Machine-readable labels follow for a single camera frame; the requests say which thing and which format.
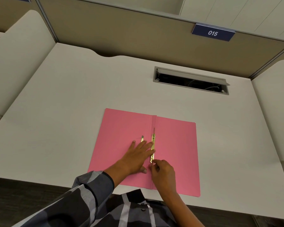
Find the person's right hand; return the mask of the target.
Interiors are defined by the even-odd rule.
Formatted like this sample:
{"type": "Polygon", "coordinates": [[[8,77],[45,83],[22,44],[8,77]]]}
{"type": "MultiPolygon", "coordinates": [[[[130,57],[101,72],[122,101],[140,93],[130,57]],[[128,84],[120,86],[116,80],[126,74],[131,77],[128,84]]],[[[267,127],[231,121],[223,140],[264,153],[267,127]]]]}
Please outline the person's right hand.
{"type": "Polygon", "coordinates": [[[153,160],[151,164],[156,164],[157,176],[152,177],[152,182],[160,196],[170,192],[177,193],[174,168],[166,160],[153,160]]]}

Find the person's left hand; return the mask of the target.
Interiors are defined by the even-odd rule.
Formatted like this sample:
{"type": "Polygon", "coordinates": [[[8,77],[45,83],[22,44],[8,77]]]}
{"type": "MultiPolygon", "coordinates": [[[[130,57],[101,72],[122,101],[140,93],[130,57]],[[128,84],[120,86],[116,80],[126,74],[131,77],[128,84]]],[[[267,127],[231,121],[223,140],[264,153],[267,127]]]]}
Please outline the person's left hand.
{"type": "Polygon", "coordinates": [[[130,175],[137,174],[141,167],[144,167],[144,162],[150,158],[152,154],[143,154],[143,142],[136,143],[135,149],[131,152],[128,151],[124,154],[121,160],[124,160],[131,171],[130,175]]]}

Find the brass folder fastener bar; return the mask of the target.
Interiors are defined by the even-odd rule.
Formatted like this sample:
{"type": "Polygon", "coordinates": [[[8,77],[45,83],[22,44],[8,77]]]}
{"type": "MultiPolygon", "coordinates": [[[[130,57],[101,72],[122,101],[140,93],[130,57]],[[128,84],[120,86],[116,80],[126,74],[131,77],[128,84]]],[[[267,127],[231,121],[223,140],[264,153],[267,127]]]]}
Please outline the brass folder fastener bar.
{"type": "MultiPolygon", "coordinates": [[[[151,150],[155,148],[155,133],[152,134],[152,146],[151,150]]],[[[150,163],[152,163],[154,160],[154,153],[150,156],[150,163]]]]}

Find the pink paper file folder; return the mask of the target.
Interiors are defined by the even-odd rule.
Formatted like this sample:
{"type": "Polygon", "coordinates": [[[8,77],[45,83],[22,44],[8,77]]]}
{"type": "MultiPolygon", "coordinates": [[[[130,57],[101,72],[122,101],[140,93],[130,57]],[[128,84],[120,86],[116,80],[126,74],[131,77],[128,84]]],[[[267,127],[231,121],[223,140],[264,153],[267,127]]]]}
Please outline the pink paper file folder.
{"type": "Polygon", "coordinates": [[[194,122],[105,109],[88,172],[113,165],[133,140],[154,141],[154,159],[166,160],[175,171],[178,194],[200,197],[197,132],[194,122]]]}

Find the person's right forearm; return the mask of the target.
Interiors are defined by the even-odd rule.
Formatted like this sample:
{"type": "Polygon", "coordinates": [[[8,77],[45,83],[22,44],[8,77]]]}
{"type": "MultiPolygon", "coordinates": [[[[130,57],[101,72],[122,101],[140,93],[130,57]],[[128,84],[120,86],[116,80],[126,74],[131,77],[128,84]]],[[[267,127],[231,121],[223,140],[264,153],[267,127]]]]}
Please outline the person's right forearm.
{"type": "Polygon", "coordinates": [[[170,192],[161,197],[171,211],[178,227],[205,227],[183,202],[178,193],[170,192]]]}

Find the person's left forearm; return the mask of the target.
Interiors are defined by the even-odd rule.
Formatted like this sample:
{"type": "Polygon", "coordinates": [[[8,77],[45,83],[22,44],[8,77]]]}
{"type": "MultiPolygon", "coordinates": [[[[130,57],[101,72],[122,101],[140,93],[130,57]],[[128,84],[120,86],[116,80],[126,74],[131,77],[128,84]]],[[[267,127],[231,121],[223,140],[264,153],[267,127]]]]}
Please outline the person's left forearm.
{"type": "Polygon", "coordinates": [[[130,168],[124,160],[118,160],[115,164],[105,169],[104,172],[113,180],[114,188],[131,174],[130,168]]]}

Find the grey patterned shirt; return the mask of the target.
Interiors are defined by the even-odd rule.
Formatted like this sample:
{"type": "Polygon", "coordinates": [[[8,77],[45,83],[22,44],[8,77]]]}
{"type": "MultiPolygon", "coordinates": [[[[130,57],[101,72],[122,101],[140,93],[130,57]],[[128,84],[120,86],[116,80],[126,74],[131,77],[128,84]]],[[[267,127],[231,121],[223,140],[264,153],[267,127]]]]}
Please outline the grey patterned shirt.
{"type": "Polygon", "coordinates": [[[78,176],[72,188],[12,227],[178,227],[167,206],[140,189],[112,196],[114,182],[102,171],[78,176]]]}

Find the beige fabric partition panel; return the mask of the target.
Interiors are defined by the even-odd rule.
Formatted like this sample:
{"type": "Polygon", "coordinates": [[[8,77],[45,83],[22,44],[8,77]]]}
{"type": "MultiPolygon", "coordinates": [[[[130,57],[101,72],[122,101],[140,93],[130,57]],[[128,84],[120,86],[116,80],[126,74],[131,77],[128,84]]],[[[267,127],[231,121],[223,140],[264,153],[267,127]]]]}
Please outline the beige fabric partition panel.
{"type": "Polygon", "coordinates": [[[0,32],[6,32],[29,10],[41,11],[35,0],[0,0],[0,32]]]}
{"type": "Polygon", "coordinates": [[[194,23],[84,0],[39,0],[60,43],[103,56],[125,55],[250,77],[284,41],[235,33],[229,42],[191,34],[194,23]]]}

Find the white side divider panel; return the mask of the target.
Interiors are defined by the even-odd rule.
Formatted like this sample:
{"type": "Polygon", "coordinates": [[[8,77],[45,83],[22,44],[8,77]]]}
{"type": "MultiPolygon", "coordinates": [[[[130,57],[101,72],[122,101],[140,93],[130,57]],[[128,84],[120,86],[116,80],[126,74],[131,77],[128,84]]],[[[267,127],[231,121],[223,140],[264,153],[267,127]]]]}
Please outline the white side divider panel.
{"type": "Polygon", "coordinates": [[[41,15],[28,11],[0,37],[0,115],[3,116],[56,45],[41,15]]]}
{"type": "Polygon", "coordinates": [[[251,82],[279,158],[284,161],[284,60],[251,82]]]}

